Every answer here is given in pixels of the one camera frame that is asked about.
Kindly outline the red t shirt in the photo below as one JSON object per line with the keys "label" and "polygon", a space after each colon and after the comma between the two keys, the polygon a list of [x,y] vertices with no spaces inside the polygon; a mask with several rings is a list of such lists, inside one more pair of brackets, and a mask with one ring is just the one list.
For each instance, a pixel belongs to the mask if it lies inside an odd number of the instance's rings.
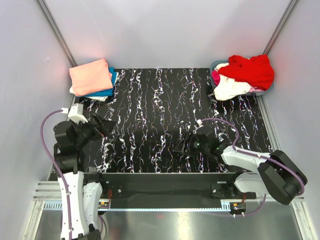
{"label": "red t shirt", "polygon": [[219,69],[219,74],[263,91],[267,91],[274,82],[275,72],[266,54],[250,58],[232,55],[228,63],[228,66]]}

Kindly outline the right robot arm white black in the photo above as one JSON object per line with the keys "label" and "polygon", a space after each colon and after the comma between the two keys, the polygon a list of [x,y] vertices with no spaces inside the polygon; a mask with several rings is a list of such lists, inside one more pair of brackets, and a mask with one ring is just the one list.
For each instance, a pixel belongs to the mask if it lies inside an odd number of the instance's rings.
{"label": "right robot arm white black", "polygon": [[228,195],[235,199],[244,193],[259,193],[289,205],[295,197],[303,194],[308,182],[302,171],[281,150],[272,153],[244,150],[195,132],[187,132],[173,150],[188,157],[204,155],[216,163],[245,169],[226,186]]}

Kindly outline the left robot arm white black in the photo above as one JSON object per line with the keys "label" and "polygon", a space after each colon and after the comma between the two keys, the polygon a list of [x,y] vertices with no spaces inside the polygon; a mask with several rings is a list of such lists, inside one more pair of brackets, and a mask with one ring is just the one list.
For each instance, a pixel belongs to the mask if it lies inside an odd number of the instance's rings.
{"label": "left robot arm white black", "polygon": [[62,203],[62,240],[100,240],[97,226],[100,198],[108,193],[106,179],[101,173],[85,176],[83,148],[95,140],[107,137],[116,122],[93,114],[90,121],[58,123],[53,131],[54,167]]}

